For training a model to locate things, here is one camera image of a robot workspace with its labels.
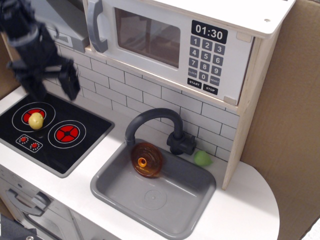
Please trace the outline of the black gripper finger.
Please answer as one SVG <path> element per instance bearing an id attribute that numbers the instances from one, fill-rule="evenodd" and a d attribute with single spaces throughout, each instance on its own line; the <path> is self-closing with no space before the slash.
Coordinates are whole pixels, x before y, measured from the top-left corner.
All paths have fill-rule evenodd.
<path id="1" fill-rule="evenodd" d="M 47 90 L 40 78 L 32 75 L 22 75 L 17 76 L 17 80 L 35 100 L 42 101 L 46 97 Z"/>
<path id="2" fill-rule="evenodd" d="M 60 81 L 61 87 L 68 98 L 71 101 L 74 101 L 80 92 L 80 83 L 77 71 L 72 63 L 68 63 L 61 67 L 58 80 Z"/>

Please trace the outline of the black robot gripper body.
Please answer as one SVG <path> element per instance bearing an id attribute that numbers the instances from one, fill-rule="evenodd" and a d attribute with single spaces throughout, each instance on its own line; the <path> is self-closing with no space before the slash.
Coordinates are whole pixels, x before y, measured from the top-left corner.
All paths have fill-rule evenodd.
<path id="1" fill-rule="evenodd" d="M 55 42 L 43 23 L 32 24 L 27 34 L 8 37 L 7 42 L 20 56 L 19 60 L 8 64 L 18 80 L 43 77 L 75 79 L 74 61 L 58 55 Z"/>

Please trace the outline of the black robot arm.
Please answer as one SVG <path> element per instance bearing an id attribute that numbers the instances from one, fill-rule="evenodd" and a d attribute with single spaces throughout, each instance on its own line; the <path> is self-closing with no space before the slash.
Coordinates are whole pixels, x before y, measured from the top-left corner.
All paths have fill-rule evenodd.
<path id="1" fill-rule="evenodd" d="M 74 61 L 58 54 L 45 24 L 36 20 L 30 2 L 2 0 L 0 31 L 6 33 L 7 43 L 20 56 L 7 67 L 35 100 L 45 98 L 47 90 L 43 79 L 48 78 L 57 78 L 71 101 L 77 98 L 80 83 Z"/>

